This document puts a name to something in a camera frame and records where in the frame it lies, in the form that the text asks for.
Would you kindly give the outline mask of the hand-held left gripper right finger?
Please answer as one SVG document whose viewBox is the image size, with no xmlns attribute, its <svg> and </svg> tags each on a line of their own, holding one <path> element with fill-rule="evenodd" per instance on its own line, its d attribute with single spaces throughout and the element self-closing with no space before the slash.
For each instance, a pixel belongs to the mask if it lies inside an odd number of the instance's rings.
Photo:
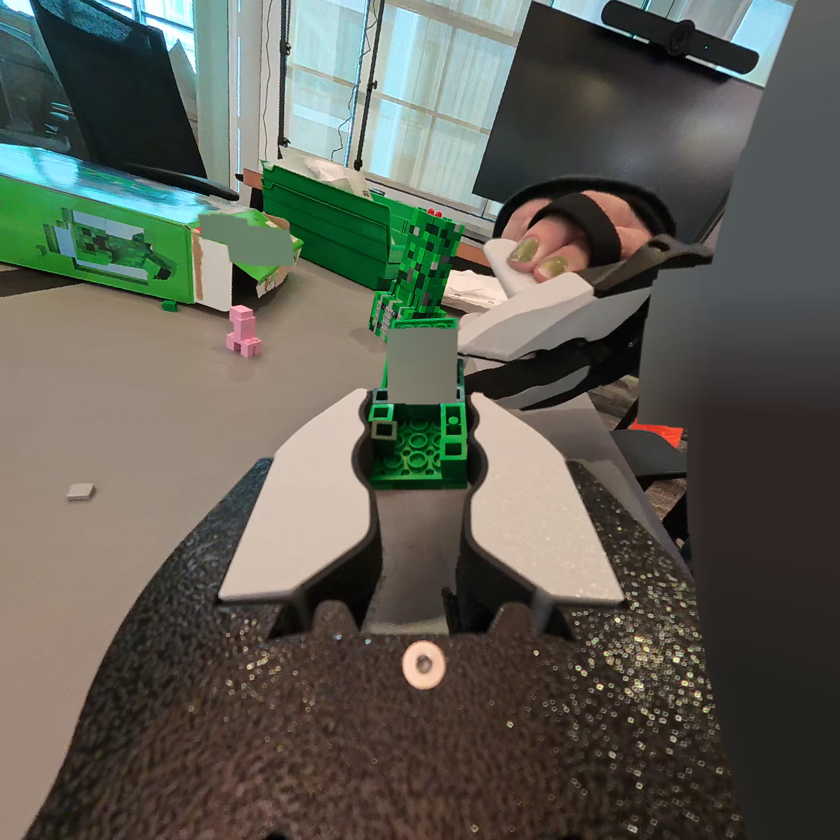
<svg viewBox="0 0 840 840">
<path fill-rule="evenodd" d="M 560 609 L 626 599 L 565 459 L 481 394 L 470 400 L 469 482 L 456 564 L 458 627 L 485 632 L 501 606 L 531 611 L 538 632 L 565 634 Z"/>
</svg>

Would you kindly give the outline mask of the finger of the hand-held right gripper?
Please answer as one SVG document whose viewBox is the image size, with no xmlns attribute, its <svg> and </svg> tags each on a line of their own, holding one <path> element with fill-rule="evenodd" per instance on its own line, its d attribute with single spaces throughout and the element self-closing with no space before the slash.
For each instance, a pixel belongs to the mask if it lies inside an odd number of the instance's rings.
<svg viewBox="0 0 840 840">
<path fill-rule="evenodd" d="M 464 316 L 458 327 L 458 353 L 514 361 L 571 340 L 601 340 L 647 299 L 648 289 L 597 298 L 589 282 L 575 274 L 562 274 L 485 313 Z"/>
<path fill-rule="evenodd" d="M 467 375 L 467 393 L 509 410 L 557 406 L 637 373 L 640 344 L 562 344 L 527 359 L 487 363 Z"/>
</svg>

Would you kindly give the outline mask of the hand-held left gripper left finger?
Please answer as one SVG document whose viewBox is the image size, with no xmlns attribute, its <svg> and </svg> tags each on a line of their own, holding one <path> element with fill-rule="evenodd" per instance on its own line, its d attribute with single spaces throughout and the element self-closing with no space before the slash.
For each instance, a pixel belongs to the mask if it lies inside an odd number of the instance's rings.
<svg viewBox="0 0 840 840">
<path fill-rule="evenodd" d="M 223 603 L 281 602 L 292 632 L 341 601 L 364 623 L 382 573 L 382 536 L 362 388 L 315 416 L 277 450 L 218 591 Z"/>
</svg>

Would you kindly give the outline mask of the green brick assembly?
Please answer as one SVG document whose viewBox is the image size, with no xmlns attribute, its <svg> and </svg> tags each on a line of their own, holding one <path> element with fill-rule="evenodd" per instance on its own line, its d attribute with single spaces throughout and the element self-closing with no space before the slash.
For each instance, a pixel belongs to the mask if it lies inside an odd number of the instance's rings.
<svg viewBox="0 0 840 840">
<path fill-rule="evenodd" d="M 369 411 L 377 489 L 464 488 L 468 416 L 455 318 L 396 322 Z"/>
</svg>

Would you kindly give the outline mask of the grey desk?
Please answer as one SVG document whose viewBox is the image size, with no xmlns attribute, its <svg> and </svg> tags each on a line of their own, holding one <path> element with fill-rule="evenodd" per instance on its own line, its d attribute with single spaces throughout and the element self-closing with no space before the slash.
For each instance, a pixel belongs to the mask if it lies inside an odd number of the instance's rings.
<svg viewBox="0 0 840 840">
<path fill-rule="evenodd" d="M 312 266 L 226 318 L 80 284 L 2 299 L 2 838 L 630 838 L 663 734 L 585 649 L 446 639 L 465 490 L 378 493 L 383 574 L 281 634 L 218 591 L 273 456 L 378 386 L 372 294 Z M 87 501 L 70 485 L 91 482 Z M 635 740 L 660 752 L 644 759 Z"/>
</svg>

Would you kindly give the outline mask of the person's right hand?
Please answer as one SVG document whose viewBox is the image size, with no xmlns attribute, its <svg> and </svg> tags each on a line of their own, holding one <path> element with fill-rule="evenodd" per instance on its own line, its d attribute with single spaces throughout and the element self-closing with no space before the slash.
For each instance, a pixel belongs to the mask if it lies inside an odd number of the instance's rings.
<svg viewBox="0 0 840 840">
<path fill-rule="evenodd" d="M 627 259 L 654 236 L 622 198 L 596 191 L 585 191 L 584 195 L 603 210 L 616 229 L 622 247 L 621 259 Z M 509 255 L 509 266 L 532 274 L 537 282 L 550 280 L 565 271 L 584 270 L 591 258 L 582 230 L 572 221 L 556 216 L 532 221 L 549 203 L 549 199 L 540 198 L 520 206 L 501 234 L 518 242 Z"/>
</svg>

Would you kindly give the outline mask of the white paper sheet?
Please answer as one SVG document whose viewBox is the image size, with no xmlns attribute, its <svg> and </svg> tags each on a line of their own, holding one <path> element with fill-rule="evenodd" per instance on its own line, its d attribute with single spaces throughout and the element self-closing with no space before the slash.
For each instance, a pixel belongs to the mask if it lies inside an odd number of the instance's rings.
<svg viewBox="0 0 840 840">
<path fill-rule="evenodd" d="M 459 312 L 481 313 L 507 299 L 508 296 L 493 274 L 483 275 L 473 270 L 452 269 L 441 304 Z"/>
</svg>

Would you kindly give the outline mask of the green pixelated brick figure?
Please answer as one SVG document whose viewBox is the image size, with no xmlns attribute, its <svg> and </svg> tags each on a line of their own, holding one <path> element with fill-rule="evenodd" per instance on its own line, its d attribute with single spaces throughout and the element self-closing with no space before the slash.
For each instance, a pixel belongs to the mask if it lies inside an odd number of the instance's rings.
<svg viewBox="0 0 840 840">
<path fill-rule="evenodd" d="M 415 209 L 400 269 L 391 289 L 374 296 L 370 330 L 383 340 L 394 329 L 455 329 L 440 307 L 464 226 Z"/>
</svg>

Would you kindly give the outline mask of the pink brick pig figure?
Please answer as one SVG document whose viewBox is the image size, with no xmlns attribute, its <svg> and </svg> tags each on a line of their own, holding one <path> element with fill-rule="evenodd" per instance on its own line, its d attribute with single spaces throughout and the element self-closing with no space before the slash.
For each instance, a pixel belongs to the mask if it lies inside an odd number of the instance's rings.
<svg viewBox="0 0 840 840">
<path fill-rule="evenodd" d="M 253 310 L 241 305 L 233 306 L 228 317 L 233 324 L 233 331 L 226 337 L 227 348 L 245 358 L 261 355 L 261 340 L 256 337 L 256 317 Z"/>
</svg>

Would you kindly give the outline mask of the green plastic tray stack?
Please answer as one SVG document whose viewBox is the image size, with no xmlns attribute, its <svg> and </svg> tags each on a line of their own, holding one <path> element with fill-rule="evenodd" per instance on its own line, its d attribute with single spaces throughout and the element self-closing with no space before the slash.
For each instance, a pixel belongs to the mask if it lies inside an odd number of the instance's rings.
<svg viewBox="0 0 840 840">
<path fill-rule="evenodd" d="M 262 165 L 264 212 L 290 223 L 290 232 L 303 240 L 304 259 L 374 291 L 390 288 L 413 206 L 378 194 L 357 196 L 279 164 Z"/>
</svg>

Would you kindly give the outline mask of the black monitor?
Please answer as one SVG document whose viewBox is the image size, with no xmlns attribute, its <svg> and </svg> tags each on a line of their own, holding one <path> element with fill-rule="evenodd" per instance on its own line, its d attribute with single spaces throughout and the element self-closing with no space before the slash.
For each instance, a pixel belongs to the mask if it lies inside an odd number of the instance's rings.
<svg viewBox="0 0 840 840">
<path fill-rule="evenodd" d="M 561 175 L 643 186 L 680 236 L 720 213 L 761 89 L 722 67 L 532 3 L 473 192 L 501 203 Z"/>
</svg>

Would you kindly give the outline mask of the white crumpled paper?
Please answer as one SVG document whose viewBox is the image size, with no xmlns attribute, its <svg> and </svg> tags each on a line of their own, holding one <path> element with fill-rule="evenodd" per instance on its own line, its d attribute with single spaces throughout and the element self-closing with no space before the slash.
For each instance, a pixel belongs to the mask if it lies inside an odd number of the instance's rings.
<svg viewBox="0 0 840 840">
<path fill-rule="evenodd" d="M 355 169 L 309 154 L 301 157 L 301 164 L 305 174 L 318 182 L 356 196 L 372 199 L 369 183 L 364 175 Z"/>
</svg>

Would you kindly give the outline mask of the black webcam bar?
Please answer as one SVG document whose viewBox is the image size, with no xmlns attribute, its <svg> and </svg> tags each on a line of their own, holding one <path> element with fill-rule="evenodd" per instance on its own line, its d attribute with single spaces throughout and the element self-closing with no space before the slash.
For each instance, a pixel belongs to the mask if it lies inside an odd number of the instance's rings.
<svg viewBox="0 0 840 840">
<path fill-rule="evenodd" d="M 645 39 L 670 56 L 702 60 L 739 75 L 749 74 L 760 61 L 756 51 L 698 30 L 689 19 L 676 22 L 623 2 L 606 3 L 602 23 Z"/>
</svg>

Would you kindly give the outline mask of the green toy box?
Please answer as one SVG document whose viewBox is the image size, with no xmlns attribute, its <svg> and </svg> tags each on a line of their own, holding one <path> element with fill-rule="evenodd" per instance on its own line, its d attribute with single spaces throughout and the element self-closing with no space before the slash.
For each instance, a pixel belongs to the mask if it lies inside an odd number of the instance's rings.
<svg viewBox="0 0 840 840">
<path fill-rule="evenodd" d="M 231 259 L 230 235 L 246 225 L 280 228 L 273 217 L 236 202 L 47 150 L 2 145 L 4 264 L 226 312 L 278 287 L 303 245 L 281 233 L 280 261 Z"/>
</svg>

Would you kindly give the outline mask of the black office chair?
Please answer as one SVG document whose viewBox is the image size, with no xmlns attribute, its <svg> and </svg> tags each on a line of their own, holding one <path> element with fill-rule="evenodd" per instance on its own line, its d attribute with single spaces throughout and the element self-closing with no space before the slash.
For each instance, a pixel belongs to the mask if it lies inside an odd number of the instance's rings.
<svg viewBox="0 0 840 840">
<path fill-rule="evenodd" d="M 31 4 L 93 162 L 238 200 L 228 186 L 207 179 L 159 30 L 99 3 Z"/>
</svg>

